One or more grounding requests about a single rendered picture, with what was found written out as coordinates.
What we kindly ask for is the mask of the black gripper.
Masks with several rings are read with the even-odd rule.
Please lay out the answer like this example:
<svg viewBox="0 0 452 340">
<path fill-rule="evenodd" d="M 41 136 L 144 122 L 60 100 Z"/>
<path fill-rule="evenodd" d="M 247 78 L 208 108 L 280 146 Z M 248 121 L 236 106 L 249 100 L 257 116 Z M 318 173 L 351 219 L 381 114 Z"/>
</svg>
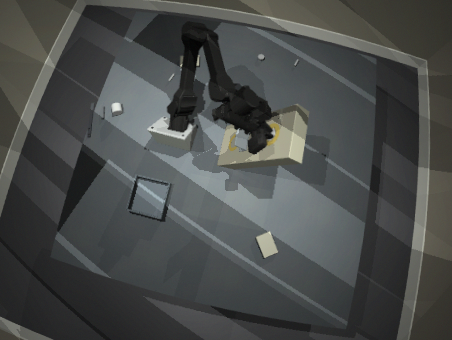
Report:
<svg viewBox="0 0 452 340">
<path fill-rule="evenodd" d="M 265 121 L 259 123 L 260 126 L 255 127 L 248 121 L 247 115 L 249 113 L 242 116 L 241 120 L 234 125 L 234 129 L 241 128 L 245 131 L 245 134 L 251 133 L 251 139 L 248 140 L 248 151 L 255 155 L 267 146 L 267 139 L 271 139 L 274 135 L 270 133 L 273 130 Z"/>
</svg>

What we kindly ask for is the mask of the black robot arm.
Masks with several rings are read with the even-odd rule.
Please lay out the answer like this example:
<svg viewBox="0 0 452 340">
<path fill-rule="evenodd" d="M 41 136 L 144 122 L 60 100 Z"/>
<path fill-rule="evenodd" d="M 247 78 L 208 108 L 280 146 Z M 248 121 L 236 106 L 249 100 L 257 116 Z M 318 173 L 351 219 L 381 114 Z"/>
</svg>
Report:
<svg viewBox="0 0 452 340">
<path fill-rule="evenodd" d="M 193 92 L 197 57 L 201 46 L 210 73 L 208 85 L 209 97 L 214 102 L 225 102 L 212 110 L 213 120 L 222 119 L 232 125 L 242 116 L 255 127 L 272 118 L 268 102 L 258 97 L 249 85 L 239 91 L 225 71 L 218 45 L 218 34 L 207 29 L 202 23 L 187 21 L 182 26 L 181 40 L 185 46 L 181 70 L 180 88 L 174 94 L 173 102 L 167 107 L 170 114 L 168 130 L 184 132 L 189 124 L 188 115 L 192 115 L 197 106 L 197 96 Z M 229 102 L 226 102 L 229 101 Z"/>
</svg>

